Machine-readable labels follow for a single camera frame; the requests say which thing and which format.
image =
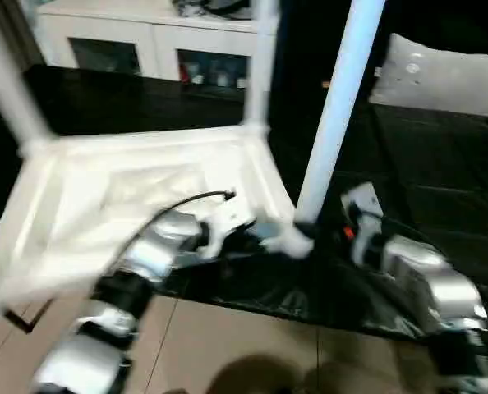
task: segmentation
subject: black tablecloth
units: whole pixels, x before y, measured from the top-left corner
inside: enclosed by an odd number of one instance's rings
[[[191,95],[173,82],[46,66],[26,77],[60,135],[224,126],[242,119],[242,103]],[[274,103],[269,143],[296,202],[320,107],[289,107],[294,105]],[[0,119],[0,214],[21,164],[15,150]],[[388,288],[384,279],[359,272],[335,246],[334,230],[342,222],[338,197],[364,181],[374,183],[385,214],[424,231],[476,281],[488,307],[488,118],[366,103],[352,115],[309,258],[259,255],[192,268],[173,275],[162,292],[417,339],[421,333],[407,311],[380,290]]]

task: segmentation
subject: white pillow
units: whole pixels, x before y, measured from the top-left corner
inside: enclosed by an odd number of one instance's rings
[[[488,55],[438,51],[392,34],[369,101],[488,116]]]

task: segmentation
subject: silver robot arm segment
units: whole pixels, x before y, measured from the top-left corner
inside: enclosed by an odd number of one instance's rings
[[[475,284],[433,245],[384,234],[372,184],[350,190],[342,203],[355,228],[352,261],[384,274],[405,295],[440,374],[440,392],[488,394],[488,357],[479,353],[487,313]]]
[[[33,392],[121,393],[131,367],[128,352],[155,287],[174,269],[214,261],[223,239],[254,220],[233,196],[202,222],[168,210],[145,226],[97,281],[69,333],[40,365]]]

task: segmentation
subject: white pvc pipe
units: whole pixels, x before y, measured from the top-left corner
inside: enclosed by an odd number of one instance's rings
[[[297,202],[297,222],[315,222],[322,209],[370,56],[384,1],[352,0],[334,74]]]
[[[0,113],[22,149],[52,137],[0,31]]]
[[[262,131],[267,127],[267,110],[269,88],[274,63],[275,36],[272,24],[276,12],[275,0],[260,0],[252,2],[258,7],[256,46],[251,56],[249,86],[246,92],[246,106],[244,108],[244,122],[249,126],[258,126]]]

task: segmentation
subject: dark wall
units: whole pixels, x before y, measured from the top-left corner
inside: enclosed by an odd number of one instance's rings
[[[315,122],[343,35],[349,0],[281,0],[270,123]],[[431,48],[488,53],[488,0],[387,0],[359,99],[366,100],[392,32]]]

